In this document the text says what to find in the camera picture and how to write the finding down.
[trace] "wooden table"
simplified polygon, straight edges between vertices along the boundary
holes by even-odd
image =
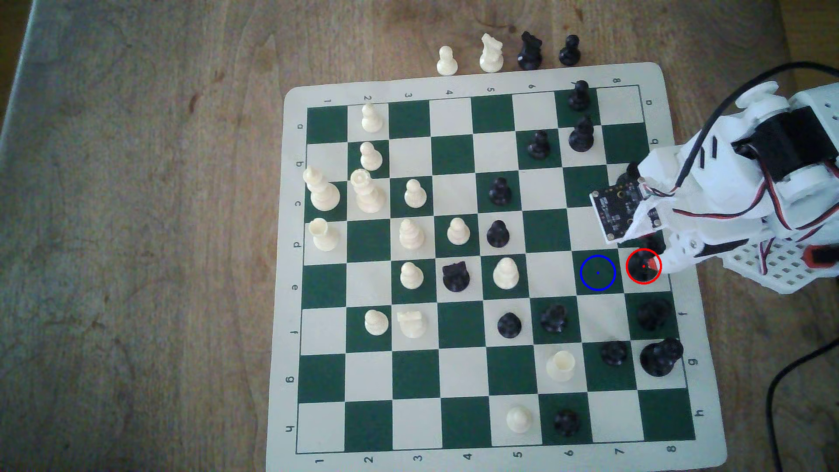
[[[651,60],[676,141],[788,60],[775,2],[41,2],[0,143],[0,468],[261,469],[283,96],[435,74],[480,36]],[[795,84],[785,83],[791,92]],[[699,268],[729,459],[767,470],[766,386],[836,336],[836,282]],[[839,469],[839,362],[776,396],[790,470]]]

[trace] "blue circle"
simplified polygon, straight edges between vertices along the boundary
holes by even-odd
[[[601,257],[601,258],[609,261],[609,264],[612,265],[612,281],[609,282],[609,285],[604,286],[603,288],[593,288],[592,286],[590,286],[586,283],[586,279],[582,278],[582,268],[586,266],[586,262],[588,262],[589,260],[592,260],[596,257]],[[612,286],[612,284],[615,283],[615,279],[617,279],[617,278],[618,278],[618,268],[615,267],[615,263],[612,262],[612,260],[609,259],[608,257],[606,257],[605,255],[599,255],[599,254],[590,255],[586,258],[586,260],[582,261],[582,265],[580,266],[580,280],[582,281],[582,285],[587,286],[589,290],[604,291],[604,290],[608,289],[610,286]]]

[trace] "white chess piece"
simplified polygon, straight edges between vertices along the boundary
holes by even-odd
[[[365,103],[362,107],[362,128],[368,133],[376,133],[382,129],[384,120],[376,113],[376,108],[373,108],[371,103]]]
[[[516,405],[507,412],[507,426],[514,433],[523,434],[533,425],[533,414],[521,405]]]
[[[321,251],[329,252],[338,245],[338,232],[323,218],[315,218],[309,223],[309,233],[315,247]]]
[[[303,181],[306,182],[306,186],[311,191],[313,207],[322,212],[328,212],[338,206],[338,202],[341,200],[338,187],[323,178],[323,174],[315,167],[306,167],[306,170],[303,171]]]
[[[420,185],[420,181],[411,179],[405,184],[405,203],[411,208],[419,208],[425,205],[428,194]]]
[[[545,369],[548,371],[548,376],[557,382],[567,382],[574,376],[574,366],[576,359],[574,354],[568,351],[560,351],[548,359]]]
[[[384,194],[373,184],[370,172],[355,169],[350,174],[350,183],[356,191],[356,203],[365,213],[375,213],[384,206]]]
[[[364,329],[373,336],[381,336],[388,331],[388,317],[377,310],[367,310],[364,313]]]
[[[487,33],[481,37],[483,41],[483,52],[481,53],[481,69],[484,72],[498,72],[504,65],[504,56],[501,54],[501,41],[493,38]]]
[[[469,240],[469,233],[469,227],[463,221],[463,218],[452,218],[451,223],[449,223],[449,229],[446,230],[446,236],[449,238],[449,242],[455,246],[466,244]]]
[[[440,60],[437,61],[437,73],[441,76],[450,76],[457,72],[457,61],[451,53],[449,46],[440,48]]]
[[[509,257],[502,258],[492,271],[492,281],[502,290],[510,290],[519,283],[519,268]]]
[[[399,243],[406,249],[417,249],[425,242],[425,233],[411,218],[402,220],[399,224]]]
[[[373,143],[366,141],[359,147],[362,153],[362,167],[365,170],[374,171],[382,166],[382,153],[373,147]]]
[[[402,269],[399,272],[399,281],[402,282],[403,287],[408,290],[419,288],[424,278],[425,276],[422,270],[413,262],[409,261],[402,264]]]
[[[399,329],[406,338],[418,338],[425,334],[428,328],[428,323],[420,312],[396,313],[396,319],[399,321]]]

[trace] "red circle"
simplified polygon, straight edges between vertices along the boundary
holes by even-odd
[[[637,253],[638,251],[649,251],[649,252],[651,252],[651,253],[653,253],[653,254],[655,255],[655,259],[659,260],[659,273],[658,273],[658,274],[656,274],[656,275],[655,275],[655,277],[653,277],[653,279],[652,279],[651,281],[649,281],[649,282],[639,282],[639,281],[636,281],[636,280],[635,280],[635,278],[634,278],[634,277],[632,277],[632,276],[629,274],[629,260],[632,258],[633,254]],[[662,267],[661,267],[661,258],[659,257],[658,253],[656,253],[656,252],[655,252],[655,251],[653,251],[652,249],[646,249],[646,248],[638,248],[638,249],[634,250],[634,251],[633,251],[633,252],[629,255],[629,257],[627,257],[627,261],[623,264],[623,267],[624,267],[624,269],[626,269],[626,271],[627,271],[627,275],[629,275],[629,278],[630,278],[630,279],[632,279],[632,281],[633,281],[633,282],[635,282],[636,284],[641,284],[642,286],[645,286],[645,285],[647,285],[647,284],[651,284],[651,283],[655,282],[655,281],[659,278],[659,276],[661,275],[661,269],[662,269]]]

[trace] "chessboard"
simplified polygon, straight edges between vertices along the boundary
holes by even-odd
[[[591,105],[573,111],[568,98],[588,82]],[[362,128],[371,103],[383,126]],[[594,145],[568,144],[589,116]],[[528,144],[544,130],[546,159]],[[386,197],[376,213],[360,210],[350,174],[360,145],[373,143],[383,163],[370,172]],[[267,469],[354,470],[661,470],[724,462],[717,381],[692,267],[648,284],[628,277],[638,244],[608,244],[589,198],[650,149],[673,145],[660,68],[652,63],[566,67],[475,76],[298,87],[285,98],[280,177],[274,341],[268,407]],[[340,192],[318,211],[303,180],[318,169]],[[499,176],[512,189],[502,206],[488,192]],[[427,193],[409,207],[406,183]],[[470,229],[463,245],[446,236],[453,218]],[[321,251],[309,222],[324,218],[339,237]],[[418,249],[399,242],[411,218],[425,235]],[[509,242],[487,242],[502,220]],[[501,258],[512,258],[519,283],[493,283]],[[400,267],[425,275],[408,290]],[[446,289],[442,268],[464,261],[471,281]],[[664,301],[664,323],[648,330],[636,313]],[[562,306],[559,332],[541,325]],[[388,317],[373,336],[365,313]],[[421,312],[425,334],[408,338],[397,313]],[[514,313],[520,333],[505,338],[498,320]],[[677,338],[684,355],[667,375],[642,369],[640,353]],[[628,347],[619,365],[601,348]],[[573,376],[556,381],[545,366],[571,353]],[[515,433],[514,406],[532,425]],[[555,426],[572,411],[572,434]]]

